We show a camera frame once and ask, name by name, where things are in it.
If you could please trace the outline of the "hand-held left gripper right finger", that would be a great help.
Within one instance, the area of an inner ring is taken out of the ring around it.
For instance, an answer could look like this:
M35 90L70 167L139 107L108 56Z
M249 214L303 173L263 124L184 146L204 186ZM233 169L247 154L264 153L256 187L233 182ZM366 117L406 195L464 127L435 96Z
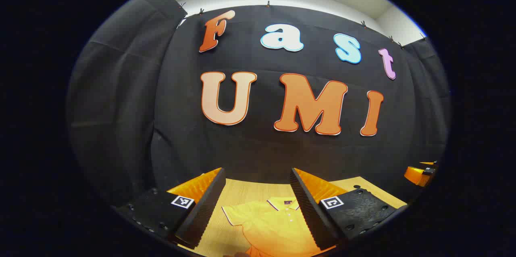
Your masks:
M390 205L362 186L345 190L295 167L290 185L315 244L322 250L363 243L407 209L407 205Z

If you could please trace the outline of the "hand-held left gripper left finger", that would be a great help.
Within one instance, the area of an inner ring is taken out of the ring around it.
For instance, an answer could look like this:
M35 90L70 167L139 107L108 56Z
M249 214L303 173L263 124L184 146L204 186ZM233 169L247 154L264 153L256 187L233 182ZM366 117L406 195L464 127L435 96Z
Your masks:
M168 190L152 188L114 209L157 239L195 249L225 184L225 169L218 167Z

